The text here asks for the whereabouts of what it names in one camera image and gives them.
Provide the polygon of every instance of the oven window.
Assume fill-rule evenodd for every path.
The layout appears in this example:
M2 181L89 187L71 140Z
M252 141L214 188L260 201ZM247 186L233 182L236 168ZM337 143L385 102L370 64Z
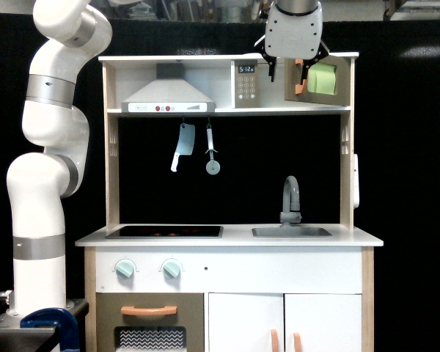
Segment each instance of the oven window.
M183 326L117 326L114 329L116 352L186 352Z

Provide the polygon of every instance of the oven handle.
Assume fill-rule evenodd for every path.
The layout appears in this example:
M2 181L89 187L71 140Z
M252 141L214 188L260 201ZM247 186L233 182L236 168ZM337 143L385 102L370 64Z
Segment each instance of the oven handle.
M163 307L163 308L135 308L135 307L122 307L120 312L124 315L171 315L177 313L177 307Z

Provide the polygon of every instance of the blue clamp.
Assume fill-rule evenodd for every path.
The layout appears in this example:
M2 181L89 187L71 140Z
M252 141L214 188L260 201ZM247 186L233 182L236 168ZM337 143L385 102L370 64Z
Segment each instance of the blue clamp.
M45 308L37 310L20 322L21 328L55 326L59 330L61 352L80 352L78 323L68 310L63 308Z

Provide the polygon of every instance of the toy kitchen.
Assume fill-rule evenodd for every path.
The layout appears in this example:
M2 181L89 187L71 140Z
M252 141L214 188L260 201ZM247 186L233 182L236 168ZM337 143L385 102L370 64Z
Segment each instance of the toy kitchen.
M300 62L278 59L271 85L259 54L99 58L106 226L76 242L85 253L87 351L373 351L373 248L383 241L353 225L357 57L330 54L305 88ZM340 121L339 223L300 223L294 175L283 180L280 223L120 223L120 118L179 117L171 164L179 174L194 138L185 116L324 114ZM218 177L214 148L210 133L205 168Z

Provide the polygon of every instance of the toy cleaver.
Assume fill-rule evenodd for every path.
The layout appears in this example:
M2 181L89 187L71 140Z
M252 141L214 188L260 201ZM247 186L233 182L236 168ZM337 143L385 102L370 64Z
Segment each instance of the toy cleaver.
M177 147L173 162L171 164L171 171L176 172L177 163L179 161L179 155L190 155L194 148L194 138L196 136L196 128L194 125L188 125L187 123L181 123L179 128L179 140L177 141Z

